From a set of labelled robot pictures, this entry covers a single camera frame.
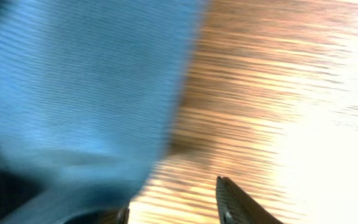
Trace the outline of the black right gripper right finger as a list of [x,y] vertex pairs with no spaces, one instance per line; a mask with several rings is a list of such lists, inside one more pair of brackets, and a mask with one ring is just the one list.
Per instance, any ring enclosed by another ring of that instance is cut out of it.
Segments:
[[228,177],[217,176],[220,224],[283,224]]

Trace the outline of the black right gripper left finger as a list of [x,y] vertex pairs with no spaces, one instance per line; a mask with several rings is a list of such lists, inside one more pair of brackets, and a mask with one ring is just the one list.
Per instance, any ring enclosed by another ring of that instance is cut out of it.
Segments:
[[128,224],[129,207],[119,210],[96,211],[69,219],[64,224]]

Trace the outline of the blue polo shirt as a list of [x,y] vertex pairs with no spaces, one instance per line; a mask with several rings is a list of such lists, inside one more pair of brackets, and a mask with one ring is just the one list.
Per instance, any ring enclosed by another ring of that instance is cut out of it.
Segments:
[[0,1],[0,223],[93,223],[164,155],[206,1]]

